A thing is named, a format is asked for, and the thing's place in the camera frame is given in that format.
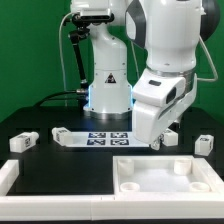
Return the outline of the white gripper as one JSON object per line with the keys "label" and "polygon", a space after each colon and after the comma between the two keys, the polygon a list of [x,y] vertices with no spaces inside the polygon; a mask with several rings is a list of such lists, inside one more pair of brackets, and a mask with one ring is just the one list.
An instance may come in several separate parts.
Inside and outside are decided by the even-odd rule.
{"label": "white gripper", "polygon": [[134,137],[159,150],[156,139],[194,102],[196,91],[195,73],[161,76],[145,69],[132,91]]}

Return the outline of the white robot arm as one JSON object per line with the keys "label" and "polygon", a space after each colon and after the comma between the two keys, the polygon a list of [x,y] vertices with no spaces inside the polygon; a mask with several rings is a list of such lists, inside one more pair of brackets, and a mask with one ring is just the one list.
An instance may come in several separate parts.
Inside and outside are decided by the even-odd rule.
{"label": "white robot arm", "polygon": [[[94,80],[88,115],[132,113],[134,137],[152,144],[194,102],[197,45],[220,21],[217,0],[72,0],[72,22],[93,44]],[[127,49],[109,34],[125,27],[127,37],[147,51],[146,68],[133,87],[124,77]]]}

